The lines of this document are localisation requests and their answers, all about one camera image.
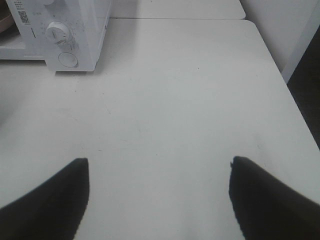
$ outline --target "microwave label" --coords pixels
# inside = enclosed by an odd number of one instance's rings
[[[15,5],[15,8],[17,9],[18,11],[18,14],[20,16],[20,19],[22,21],[22,23],[24,25],[30,25],[30,22],[29,22],[29,19],[28,19],[28,15],[25,11],[25,8],[24,8],[24,5],[22,3],[22,1],[14,1],[14,5]]]

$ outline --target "black object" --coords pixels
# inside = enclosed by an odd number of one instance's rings
[[[72,240],[89,200],[89,168],[78,158],[0,209],[1,240]]]
[[[229,196],[246,240],[320,240],[320,206],[248,158],[231,164]]]

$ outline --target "white table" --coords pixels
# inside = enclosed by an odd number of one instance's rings
[[[244,19],[239,0],[113,0],[112,18]]]
[[[76,240],[243,239],[230,162],[320,203],[320,152],[254,24],[111,19],[93,73],[0,62],[0,207],[77,157]]]

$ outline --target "white microwave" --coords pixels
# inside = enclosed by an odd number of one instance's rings
[[[0,59],[94,71],[112,0],[0,0]]]

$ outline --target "desk surface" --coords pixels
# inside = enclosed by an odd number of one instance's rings
[[[114,0],[112,18],[244,19],[239,0]]]
[[[248,21],[111,19],[93,73],[0,63],[0,206],[87,157],[76,240],[242,239],[236,155],[320,203],[319,149]]]

